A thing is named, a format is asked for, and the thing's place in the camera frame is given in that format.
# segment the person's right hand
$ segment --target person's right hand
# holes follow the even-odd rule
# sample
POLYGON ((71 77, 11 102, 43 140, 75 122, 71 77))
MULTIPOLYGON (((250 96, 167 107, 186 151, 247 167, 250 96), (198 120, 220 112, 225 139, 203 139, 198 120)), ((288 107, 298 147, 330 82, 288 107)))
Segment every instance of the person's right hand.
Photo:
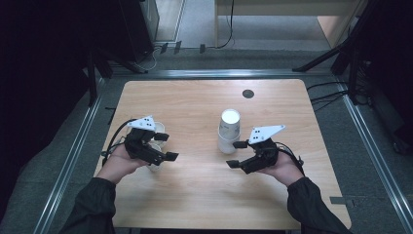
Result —
POLYGON ((273 176, 276 180, 287 187, 291 183, 304 177, 300 170, 298 170, 295 166, 294 162, 292 162, 292 159, 283 152, 279 152, 279 159, 277 160, 276 165, 261 169, 257 172, 273 176))
POLYGON ((115 184, 121 179, 136 171, 137 168, 148 165, 140 159, 132 159, 124 144, 118 145, 106 161, 96 177, 105 178, 115 184))

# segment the black jacket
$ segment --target black jacket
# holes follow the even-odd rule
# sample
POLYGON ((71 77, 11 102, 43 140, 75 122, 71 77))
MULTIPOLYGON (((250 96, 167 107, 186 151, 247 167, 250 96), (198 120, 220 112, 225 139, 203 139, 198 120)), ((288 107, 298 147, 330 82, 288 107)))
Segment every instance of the black jacket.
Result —
MULTIPOLYGON (((94 177, 76 197, 75 206, 60 233, 115 233, 112 217, 116 213, 112 182, 94 177)), ((319 188, 307 177, 288 186, 287 209, 302 223, 302 234, 351 233, 327 208, 319 188)))

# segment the aluminum rail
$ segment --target aluminum rail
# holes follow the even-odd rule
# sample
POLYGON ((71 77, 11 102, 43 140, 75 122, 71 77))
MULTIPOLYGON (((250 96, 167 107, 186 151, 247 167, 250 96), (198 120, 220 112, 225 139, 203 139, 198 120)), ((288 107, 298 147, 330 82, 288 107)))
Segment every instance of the aluminum rail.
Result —
POLYGON ((208 70, 160 70, 147 74, 131 74, 125 69, 114 69, 116 77, 135 77, 136 80, 171 80, 171 79, 274 79, 276 77, 332 76, 329 68, 312 69, 307 72, 293 72, 291 69, 208 69, 208 70))
MULTIPOLYGON (((339 91, 347 90, 347 86, 338 85, 339 91)), ((358 106, 354 106, 348 96, 343 97, 344 102, 352 116, 353 121, 357 127, 358 133, 367 149, 371 162, 373 163, 379 178, 382 180, 383 185, 389 195, 390 200, 393 203, 395 212, 401 221, 406 233, 413 233, 413 214, 410 205, 400 189, 397 181, 394 179, 393 174, 388 167, 388 164, 383 157, 379 147, 374 140, 373 135, 368 130, 366 123, 359 111, 358 106)))
MULTIPOLYGON (((100 78, 98 83, 98 89, 102 90, 105 86, 105 82, 100 78)), ((63 193, 66 189, 67 183, 71 178, 73 169, 76 165, 79 154, 82 150, 83 144, 85 142, 86 136, 88 135, 91 124, 94 120, 94 116, 97 112, 97 109, 100 105, 101 96, 98 96, 94 101, 94 104, 89 107, 88 112, 82 122, 82 125, 79 129, 78 134, 76 135, 74 142, 70 148, 70 151, 66 157, 66 161, 63 164, 63 167, 58 175, 55 186, 50 193, 46 206, 42 211, 42 214, 37 222, 37 225, 33 233, 48 233, 49 228, 52 224, 52 221, 55 217, 58 205, 60 204, 63 193)))

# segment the wooden table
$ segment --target wooden table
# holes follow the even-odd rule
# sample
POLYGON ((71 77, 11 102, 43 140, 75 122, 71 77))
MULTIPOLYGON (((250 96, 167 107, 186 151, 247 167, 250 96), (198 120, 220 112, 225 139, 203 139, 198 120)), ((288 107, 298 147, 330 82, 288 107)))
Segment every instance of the wooden table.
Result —
MULTIPOLYGON (((241 136, 252 127, 286 125, 273 140, 288 145, 305 161, 304 170, 321 189, 322 200, 348 227, 341 197, 313 108, 301 80, 132 81, 126 84, 103 149, 122 123, 153 115, 170 135, 164 152, 178 152, 157 173, 147 168, 117 186, 114 225, 141 228, 299 229, 286 210, 285 186, 268 175, 246 175, 225 161, 253 156, 252 149, 232 155, 217 147, 220 115, 241 113, 241 136), (253 98, 243 97, 252 90, 253 98)), ((120 135, 125 136, 127 129, 120 135)), ((96 173, 101 167, 99 162, 96 173)))
MULTIPOLYGON (((234 16, 318 16, 319 25, 334 48, 360 14, 367 0, 235 0, 234 16)), ((215 47, 218 16, 231 16, 231 0, 215 0, 215 47)))

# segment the white cup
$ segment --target white cup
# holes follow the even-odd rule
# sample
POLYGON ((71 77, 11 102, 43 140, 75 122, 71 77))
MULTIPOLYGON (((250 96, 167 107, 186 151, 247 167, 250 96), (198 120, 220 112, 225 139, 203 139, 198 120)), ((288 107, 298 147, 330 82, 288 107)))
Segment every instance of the white cup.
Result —
POLYGON ((239 134, 235 138, 227 139, 219 133, 219 129, 218 129, 218 148, 219 148, 219 150, 221 150, 221 152, 223 152, 224 154, 235 153, 235 151, 237 151, 237 149, 234 147, 233 143, 235 141, 239 141, 240 136, 241 136, 241 134, 239 134))
POLYGON ((221 114, 219 134, 225 139, 236 138, 240 134, 240 113, 235 109, 226 109, 221 114))
MULTIPOLYGON (((153 149, 162 152, 162 149, 161 149, 161 147, 160 147, 159 145, 157 145, 157 144, 155 144, 155 143, 149 143, 149 144, 151 145, 151 147, 152 147, 153 149)), ((160 164, 159 166, 156 166, 155 164, 150 164, 150 165, 147 165, 146 167, 147 167, 151 172, 154 172, 154 173, 155 173, 155 172, 158 172, 158 171, 161 169, 161 165, 162 165, 162 164, 160 164)))
MULTIPOLYGON (((161 122, 155 122, 155 133, 159 133, 159 134, 165 133, 165 126, 161 122)), ((161 148, 163 148, 165 144, 167 144, 166 141, 154 140, 153 138, 151 139, 149 143, 156 144, 161 148)))

